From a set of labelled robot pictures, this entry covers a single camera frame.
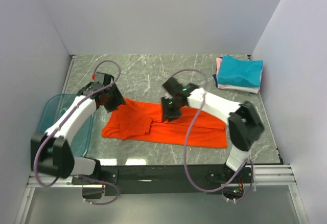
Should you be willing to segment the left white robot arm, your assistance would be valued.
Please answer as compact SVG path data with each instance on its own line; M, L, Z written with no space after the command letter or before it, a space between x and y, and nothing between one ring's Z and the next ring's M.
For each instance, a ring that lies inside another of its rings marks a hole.
M31 168L58 178L84 175L90 184L102 178L99 160L74 156L71 142L84 122L100 107L110 113L126 102L115 79L97 72L93 81L81 88L67 111L43 134L31 138Z

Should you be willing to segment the orange t-shirt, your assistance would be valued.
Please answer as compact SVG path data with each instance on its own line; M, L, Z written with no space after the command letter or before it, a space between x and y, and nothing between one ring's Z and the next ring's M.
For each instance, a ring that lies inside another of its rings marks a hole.
M183 145L186 132L197 110L183 107L182 116L172 122L162 122L161 105L125 99L111 113L102 129L102 137L152 143ZM227 147L225 123L202 111L189 137L189 146L223 149Z

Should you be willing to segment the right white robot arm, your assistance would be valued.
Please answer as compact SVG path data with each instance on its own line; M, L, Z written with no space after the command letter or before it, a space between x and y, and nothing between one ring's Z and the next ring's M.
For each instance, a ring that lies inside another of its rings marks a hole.
M242 177L241 167L249 158L253 143L264 131L263 122L253 104L249 101L240 103L224 99L193 83L184 86L174 77L169 78L162 86L171 96L161 99L163 121L179 119L184 106L198 110L186 132L185 146L189 143L191 129L202 111L228 126L232 148L225 163L227 168L224 176L231 183L237 182Z

